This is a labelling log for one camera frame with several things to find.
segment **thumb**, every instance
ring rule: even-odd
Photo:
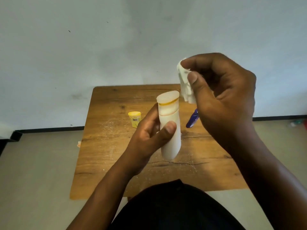
[[[169,142],[175,134],[176,129],[176,123],[174,121],[168,121],[157,134],[150,138],[149,140],[151,148],[154,150],[153,152],[157,151],[159,148]]]
[[[208,100],[208,97],[213,97],[206,80],[198,72],[190,72],[188,74],[188,81],[193,89],[197,104]]]

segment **hand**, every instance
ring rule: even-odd
[[[151,155],[171,140],[177,125],[169,121],[160,131],[158,104],[156,103],[140,121],[127,149],[121,155],[121,163],[126,173],[139,174],[148,163]]]
[[[195,55],[181,65],[192,71],[188,80],[203,126],[222,147],[228,147],[225,141],[243,127],[252,127],[255,75],[220,53]]]

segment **blue bottle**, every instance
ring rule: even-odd
[[[190,120],[188,121],[186,128],[193,127],[196,121],[198,120],[198,111],[195,109],[194,113],[191,115]]]

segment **yellow cap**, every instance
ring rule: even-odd
[[[139,111],[131,111],[128,113],[128,115],[134,117],[134,116],[140,116],[141,113]]]

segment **black shirt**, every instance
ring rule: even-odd
[[[108,229],[245,230],[212,197],[181,180],[143,190],[123,207]]]

